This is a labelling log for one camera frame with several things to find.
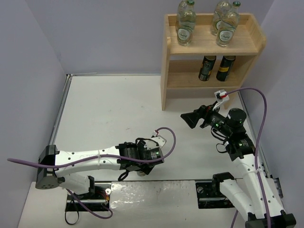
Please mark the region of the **black can front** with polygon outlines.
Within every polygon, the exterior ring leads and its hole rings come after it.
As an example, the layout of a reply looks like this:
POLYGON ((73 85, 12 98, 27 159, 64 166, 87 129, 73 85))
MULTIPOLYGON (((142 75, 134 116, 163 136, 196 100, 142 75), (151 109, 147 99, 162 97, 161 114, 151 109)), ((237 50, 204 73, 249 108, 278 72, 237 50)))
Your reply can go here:
POLYGON ((145 174, 144 172, 142 172, 142 171, 137 172, 137 174, 138 174, 140 177, 146 176, 146 174, 145 174))

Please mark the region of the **black can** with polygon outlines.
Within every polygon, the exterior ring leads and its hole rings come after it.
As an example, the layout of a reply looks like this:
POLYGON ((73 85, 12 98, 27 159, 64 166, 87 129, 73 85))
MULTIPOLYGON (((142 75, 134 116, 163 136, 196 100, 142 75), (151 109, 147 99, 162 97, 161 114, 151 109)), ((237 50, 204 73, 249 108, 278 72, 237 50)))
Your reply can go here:
POLYGON ((223 56, 216 75, 218 81, 226 81, 235 60, 236 56, 223 56))
POLYGON ((144 172, 142 172, 142 171, 137 172, 137 174, 138 174, 140 177, 146 176, 146 174, 145 174, 144 172))
POLYGON ((204 56, 204 59, 202 61, 202 65, 200 67, 199 71, 199 80, 201 81, 208 81, 212 72, 212 69, 214 67, 214 64, 216 62, 216 56, 204 56))

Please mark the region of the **clear soda bottle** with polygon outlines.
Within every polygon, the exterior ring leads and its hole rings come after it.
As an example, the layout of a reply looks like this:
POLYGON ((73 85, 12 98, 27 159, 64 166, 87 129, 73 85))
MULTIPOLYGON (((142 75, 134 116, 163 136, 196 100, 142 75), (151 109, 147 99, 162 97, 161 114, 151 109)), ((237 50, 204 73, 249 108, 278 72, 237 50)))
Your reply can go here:
POLYGON ((231 3, 229 0, 221 0, 215 7, 213 18, 210 26, 210 32, 212 35, 216 35, 221 23, 222 17, 231 9, 231 3))
POLYGON ((240 22, 240 1, 234 1, 231 9, 222 17, 217 32, 216 44, 226 47, 232 40, 240 22))
POLYGON ((183 46, 189 45, 192 41, 196 25, 194 5, 194 0, 182 0, 178 6, 175 30, 177 33, 177 41, 183 46))
POLYGON ((177 34, 179 34, 179 30, 193 33, 196 23, 194 4, 193 0, 182 0, 179 3, 175 24, 177 34))

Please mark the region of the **clear soda bottle front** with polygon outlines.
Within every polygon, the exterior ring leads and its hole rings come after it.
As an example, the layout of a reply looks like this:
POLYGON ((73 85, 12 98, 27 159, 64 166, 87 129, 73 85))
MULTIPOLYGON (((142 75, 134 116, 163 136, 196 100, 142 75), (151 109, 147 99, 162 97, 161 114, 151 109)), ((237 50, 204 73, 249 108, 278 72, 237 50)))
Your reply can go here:
POLYGON ((194 5, 194 0, 182 0, 178 6, 175 30, 177 33, 177 41, 183 46, 189 45, 192 41, 196 25, 194 5))

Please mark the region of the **clear soda bottle back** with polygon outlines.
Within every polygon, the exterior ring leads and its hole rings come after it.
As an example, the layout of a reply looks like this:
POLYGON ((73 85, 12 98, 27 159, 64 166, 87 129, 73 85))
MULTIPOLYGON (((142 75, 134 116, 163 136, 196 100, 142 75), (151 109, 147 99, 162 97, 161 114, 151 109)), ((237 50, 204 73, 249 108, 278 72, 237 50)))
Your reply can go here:
POLYGON ((212 35, 216 35, 221 23, 222 17, 231 9, 231 3, 229 0, 221 0, 215 7, 213 18, 210 26, 210 32, 212 35))

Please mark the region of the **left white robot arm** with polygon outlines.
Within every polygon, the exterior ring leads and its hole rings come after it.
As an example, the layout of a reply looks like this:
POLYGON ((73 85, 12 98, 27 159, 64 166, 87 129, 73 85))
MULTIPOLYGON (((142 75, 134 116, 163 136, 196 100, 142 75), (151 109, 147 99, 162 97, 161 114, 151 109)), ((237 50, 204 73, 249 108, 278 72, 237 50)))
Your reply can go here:
POLYGON ((162 148, 166 139, 155 136, 137 138, 134 143, 124 142, 102 150, 66 152, 55 145, 48 145, 38 162, 51 168, 38 168, 35 187, 48 190, 62 187, 76 195, 93 194, 94 178, 81 175, 84 171, 114 170, 141 172, 148 175, 155 165, 163 163, 162 148))

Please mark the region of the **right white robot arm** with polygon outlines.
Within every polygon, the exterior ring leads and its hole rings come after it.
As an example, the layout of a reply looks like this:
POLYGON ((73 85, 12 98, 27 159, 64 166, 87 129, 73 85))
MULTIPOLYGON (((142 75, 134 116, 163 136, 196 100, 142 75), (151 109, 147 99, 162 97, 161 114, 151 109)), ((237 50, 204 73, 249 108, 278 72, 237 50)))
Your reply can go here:
POLYGON ((244 192, 231 173, 213 175, 212 184, 216 193, 224 195, 243 217, 246 228, 293 228, 296 219, 288 214, 274 195, 265 177, 256 148, 243 126, 246 113, 239 109, 230 109, 226 117, 218 113, 213 105, 202 105, 190 113, 181 114, 181 118, 193 129, 203 119, 201 128, 210 126, 224 136, 223 145, 241 174, 248 192, 244 192))

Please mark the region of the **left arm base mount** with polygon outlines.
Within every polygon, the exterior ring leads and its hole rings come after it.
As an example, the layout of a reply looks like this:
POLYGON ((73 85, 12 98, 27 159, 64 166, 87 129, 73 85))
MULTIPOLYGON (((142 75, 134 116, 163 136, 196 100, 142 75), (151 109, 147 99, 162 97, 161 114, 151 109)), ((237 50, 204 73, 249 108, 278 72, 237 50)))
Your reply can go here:
MULTIPOLYGON (((111 183, 98 182, 95 184, 95 193, 74 195, 91 211, 102 212, 110 208, 111 183)), ((65 212, 86 212, 86 210, 69 193, 66 198, 65 212)))

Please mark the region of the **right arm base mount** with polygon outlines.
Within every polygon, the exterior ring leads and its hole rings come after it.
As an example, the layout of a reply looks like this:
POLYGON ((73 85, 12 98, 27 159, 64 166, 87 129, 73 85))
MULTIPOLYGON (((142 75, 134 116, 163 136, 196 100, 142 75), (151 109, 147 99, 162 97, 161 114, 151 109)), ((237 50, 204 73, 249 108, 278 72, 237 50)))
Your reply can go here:
POLYGON ((212 180, 195 181, 197 203, 199 209, 234 208, 232 202, 221 193, 216 193, 212 180))

